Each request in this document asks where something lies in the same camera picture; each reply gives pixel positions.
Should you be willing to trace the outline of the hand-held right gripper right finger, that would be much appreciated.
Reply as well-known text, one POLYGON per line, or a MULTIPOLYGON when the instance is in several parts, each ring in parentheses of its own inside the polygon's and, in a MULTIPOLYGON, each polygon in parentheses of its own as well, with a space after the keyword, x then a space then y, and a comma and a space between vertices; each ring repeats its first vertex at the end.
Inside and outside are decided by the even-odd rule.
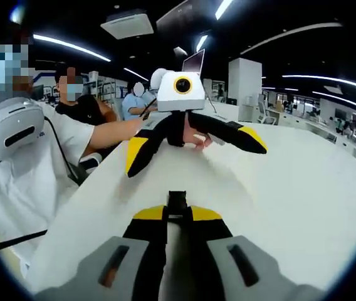
POLYGON ((288 300, 291 282, 278 262, 211 209, 191 206, 187 229, 199 300, 288 300))

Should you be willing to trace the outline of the person's left hand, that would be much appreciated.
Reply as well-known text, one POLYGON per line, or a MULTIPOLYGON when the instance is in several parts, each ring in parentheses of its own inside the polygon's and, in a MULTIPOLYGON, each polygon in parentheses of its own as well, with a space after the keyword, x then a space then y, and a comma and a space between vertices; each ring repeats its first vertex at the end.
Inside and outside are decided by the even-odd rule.
POLYGON ((212 144, 212 139, 208 134, 198 132, 196 129, 188 128, 184 130, 182 140, 185 144, 192 144, 196 150, 202 151, 212 144))

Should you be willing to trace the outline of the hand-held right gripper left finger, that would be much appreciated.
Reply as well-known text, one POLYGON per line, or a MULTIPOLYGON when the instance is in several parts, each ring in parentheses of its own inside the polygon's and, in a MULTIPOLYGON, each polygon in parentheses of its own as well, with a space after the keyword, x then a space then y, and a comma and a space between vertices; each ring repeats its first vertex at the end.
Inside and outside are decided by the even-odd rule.
POLYGON ((122 236, 85 257, 77 271, 78 300, 158 300, 166 263, 167 207, 136 213, 122 236))

